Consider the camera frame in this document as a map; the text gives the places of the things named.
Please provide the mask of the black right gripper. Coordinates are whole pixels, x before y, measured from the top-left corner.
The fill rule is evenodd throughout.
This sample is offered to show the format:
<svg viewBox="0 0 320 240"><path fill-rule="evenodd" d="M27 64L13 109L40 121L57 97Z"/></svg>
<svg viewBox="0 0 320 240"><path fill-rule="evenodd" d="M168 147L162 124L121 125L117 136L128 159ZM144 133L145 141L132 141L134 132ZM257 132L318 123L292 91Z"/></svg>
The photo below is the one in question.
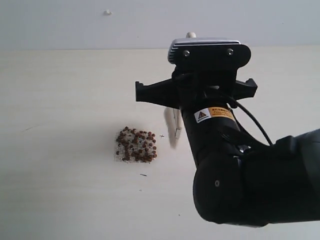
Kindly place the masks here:
<svg viewBox="0 0 320 240"><path fill-rule="evenodd" d="M191 108L209 100L241 100L254 97L258 85L250 78L236 80L235 71L177 73L150 85L135 83L135 100L173 109Z"/></svg>

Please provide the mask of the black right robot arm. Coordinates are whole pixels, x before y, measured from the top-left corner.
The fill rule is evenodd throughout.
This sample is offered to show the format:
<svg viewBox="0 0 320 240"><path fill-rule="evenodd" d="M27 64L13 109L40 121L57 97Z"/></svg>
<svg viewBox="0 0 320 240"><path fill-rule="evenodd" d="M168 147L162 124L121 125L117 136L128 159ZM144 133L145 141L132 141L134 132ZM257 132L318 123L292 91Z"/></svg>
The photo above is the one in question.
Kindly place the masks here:
<svg viewBox="0 0 320 240"><path fill-rule="evenodd" d="M196 172L198 214L217 224L263 227L320 218L320 132L263 144L234 119L237 97L250 98L253 80L234 74L185 73L135 84L138 102L179 108Z"/></svg>

